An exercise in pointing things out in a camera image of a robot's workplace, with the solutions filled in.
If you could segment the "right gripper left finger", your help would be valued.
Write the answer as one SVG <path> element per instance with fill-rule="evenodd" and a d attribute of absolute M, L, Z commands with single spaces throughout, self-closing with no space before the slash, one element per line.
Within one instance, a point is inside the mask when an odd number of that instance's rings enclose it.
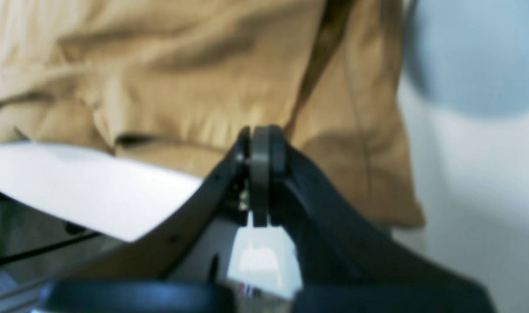
<path fill-rule="evenodd" d="M 237 230 L 270 206 L 270 127 L 245 127 L 196 192 L 132 244 L 61 275 L 41 293 L 43 313 L 234 313 L 223 285 Z"/>

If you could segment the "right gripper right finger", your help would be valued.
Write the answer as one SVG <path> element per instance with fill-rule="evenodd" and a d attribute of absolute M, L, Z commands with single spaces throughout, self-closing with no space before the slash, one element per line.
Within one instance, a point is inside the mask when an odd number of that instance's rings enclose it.
<path fill-rule="evenodd" d="M 271 126 L 270 214 L 294 242 L 295 313 L 494 313 L 484 287 L 397 244 Z"/>

